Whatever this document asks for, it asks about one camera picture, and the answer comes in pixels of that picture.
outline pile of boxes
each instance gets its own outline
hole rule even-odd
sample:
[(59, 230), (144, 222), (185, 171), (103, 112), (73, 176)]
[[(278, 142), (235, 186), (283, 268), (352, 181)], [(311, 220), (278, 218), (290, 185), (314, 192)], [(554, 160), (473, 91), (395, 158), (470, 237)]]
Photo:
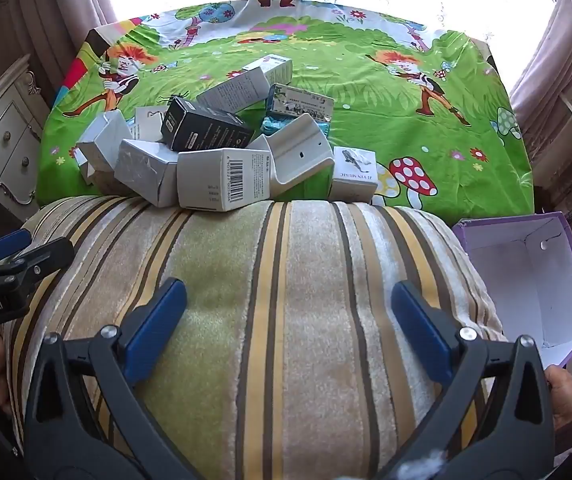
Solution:
[[(228, 211), (275, 198), (334, 165), (330, 200), (370, 202), (375, 154), (327, 140), (333, 99), (288, 86), (292, 60), (269, 54), (195, 100), (100, 114), (77, 141), (87, 183), (104, 194), (137, 193), (158, 207)], [(237, 116), (266, 102), (261, 134)]]

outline blue gripper pad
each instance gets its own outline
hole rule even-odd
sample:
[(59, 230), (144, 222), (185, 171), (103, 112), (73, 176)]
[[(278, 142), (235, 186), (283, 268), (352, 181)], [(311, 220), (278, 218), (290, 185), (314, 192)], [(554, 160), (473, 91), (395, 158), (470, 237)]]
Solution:
[(405, 283), (398, 282), (393, 287), (392, 308), (403, 335), (419, 358), (431, 381), (448, 386), (454, 377), (451, 352), (447, 343), (439, 335), (421, 303), (432, 308), (418, 292), (410, 291)]
[(157, 359), (186, 310), (187, 295), (183, 282), (174, 280), (163, 296), (155, 304), (151, 303), (138, 307), (129, 315), (136, 314), (140, 308), (151, 307), (125, 348), (123, 372), (131, 386), (150, 377)]
[(18, 253), (28, 247), (32, 242), (31, 232), (28, 229), (19, 229), (0, 238), (0, 260)]

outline pink curtain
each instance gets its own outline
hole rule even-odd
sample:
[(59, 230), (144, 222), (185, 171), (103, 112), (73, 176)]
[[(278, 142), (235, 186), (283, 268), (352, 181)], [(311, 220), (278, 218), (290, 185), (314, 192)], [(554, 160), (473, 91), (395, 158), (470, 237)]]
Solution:
[(110, 0), (0, 0), (0, 75), (31, 54), (50, 104), (88, 31), (115, 20)]
[(537, 53), (510, 96), (533, 165), (568, 118), (561, 93), (572, 101), (572, 0), (557, 1)]

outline green cartoon bedsheet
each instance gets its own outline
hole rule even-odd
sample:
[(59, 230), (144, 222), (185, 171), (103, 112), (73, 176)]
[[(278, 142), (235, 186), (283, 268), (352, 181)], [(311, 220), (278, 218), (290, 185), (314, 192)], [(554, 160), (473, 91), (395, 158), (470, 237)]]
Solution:
[[(45, 125), (40, 203), (95, 192), (73, 152), (98, 113), (119, 108), (131, 123), (136, 107), (194, 98), (271, 53), (292, 58), (293, 86), (335, 99), (332, 144), (377, 153), (375, 203), (449, 223), (533, 212), (528, 157), (485, 43), (297, 0), (207, 4), (92, 30)], [(240, 115), (258, 130), (263, 103)], [(325, 198), (330, 177), (318, 173), (283, 198)]]

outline white dresser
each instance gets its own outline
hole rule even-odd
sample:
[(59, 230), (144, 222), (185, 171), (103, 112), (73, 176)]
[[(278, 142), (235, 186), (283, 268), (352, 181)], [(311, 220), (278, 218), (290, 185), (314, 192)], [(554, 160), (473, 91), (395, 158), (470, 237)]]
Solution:
[(40, 137), (50, 111), (28, 59), (17, 60), (0, 77), (0, 204), (22, 222), (39, 209)]

